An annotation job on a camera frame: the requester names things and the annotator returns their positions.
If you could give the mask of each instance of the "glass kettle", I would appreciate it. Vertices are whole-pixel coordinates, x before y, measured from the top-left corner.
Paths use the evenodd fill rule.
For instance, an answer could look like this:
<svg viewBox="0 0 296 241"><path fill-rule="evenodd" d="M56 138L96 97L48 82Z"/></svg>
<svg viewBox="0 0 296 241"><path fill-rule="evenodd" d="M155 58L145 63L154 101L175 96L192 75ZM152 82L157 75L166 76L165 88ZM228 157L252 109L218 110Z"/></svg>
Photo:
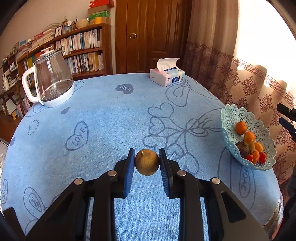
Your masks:
<svg viewBox="0 0 296 241"><path fill-rule="evenodd" d="M47 107L55 107L72 96L73 78L63 52L60 49L54 50L53 47L43 49L33 66L23 74L22 85L32 103L40 102ZM31 73L34 73L37 96L32 95L28 86L27 76Z"/></svg>

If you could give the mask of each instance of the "white wall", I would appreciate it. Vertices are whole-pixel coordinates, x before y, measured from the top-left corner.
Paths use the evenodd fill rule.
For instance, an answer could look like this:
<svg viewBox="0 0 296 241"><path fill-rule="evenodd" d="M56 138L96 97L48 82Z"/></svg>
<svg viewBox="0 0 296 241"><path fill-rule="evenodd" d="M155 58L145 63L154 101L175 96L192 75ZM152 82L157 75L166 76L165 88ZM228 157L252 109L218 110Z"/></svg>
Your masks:
<svg viewBox="0 0 296 241"><path fill-rule="evenodd" d="M90 0L29 0L12 17L0 36L0 60L18 41L28 40L51 23L87 18ZM115 67L115 8L111 9L112 64Z"/></svg>

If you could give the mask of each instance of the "light blue plastic basket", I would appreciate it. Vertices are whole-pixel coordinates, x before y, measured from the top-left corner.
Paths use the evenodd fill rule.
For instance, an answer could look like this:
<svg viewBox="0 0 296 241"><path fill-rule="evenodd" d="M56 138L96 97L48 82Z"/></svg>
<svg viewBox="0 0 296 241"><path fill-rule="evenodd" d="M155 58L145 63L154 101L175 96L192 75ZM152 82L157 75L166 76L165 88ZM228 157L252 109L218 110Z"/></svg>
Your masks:
<svg viewBox="0 0 296 241"><path fill-rule="evenodd" d="M252 131L256 135L256 142L260 142L264 147L264 153L267 154L267 160L264 164L257 162L255 165L242 158L235 143L243 140L243 135L235 132L235 125L239 121L244 121L248 125L247 131ZM252 168L254 170L266 171L272 168L276 163L274 157L276 150L274 148L274 141L269 138L269 130L266 129L260 120L256 120L252 112L247 112L245 108L237 108L235 104L227 104L221 110L222 133L224 141L230 153L242 165Z"/></svg>

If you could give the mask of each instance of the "white tissue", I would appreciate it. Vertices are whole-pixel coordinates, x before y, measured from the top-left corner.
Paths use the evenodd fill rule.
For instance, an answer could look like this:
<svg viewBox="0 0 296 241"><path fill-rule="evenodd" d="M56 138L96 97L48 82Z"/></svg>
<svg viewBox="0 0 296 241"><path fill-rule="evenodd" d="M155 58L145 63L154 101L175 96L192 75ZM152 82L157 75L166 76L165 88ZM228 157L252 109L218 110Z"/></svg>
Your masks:
<svg viewBox="0 0 296 241"><path fill-rule="evenodd" d="M157 61L157 68L159 71L171 69L177 66L177 60L180 58L160 58Z"/></svg>

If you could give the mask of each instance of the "wooden floor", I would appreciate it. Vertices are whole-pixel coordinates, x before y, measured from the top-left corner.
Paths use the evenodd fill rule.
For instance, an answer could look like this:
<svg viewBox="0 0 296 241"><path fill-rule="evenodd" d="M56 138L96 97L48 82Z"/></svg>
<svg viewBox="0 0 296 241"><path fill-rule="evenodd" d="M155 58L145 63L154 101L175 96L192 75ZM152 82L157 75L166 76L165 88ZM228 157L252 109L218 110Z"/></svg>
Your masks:
<svg viewBox="0 0 296 241"><path fill-rule="evenodd" d="M14 120L11 115L6 116L3 111L0 111L0 138L10 142L21 120L19 116Z"/></svg>

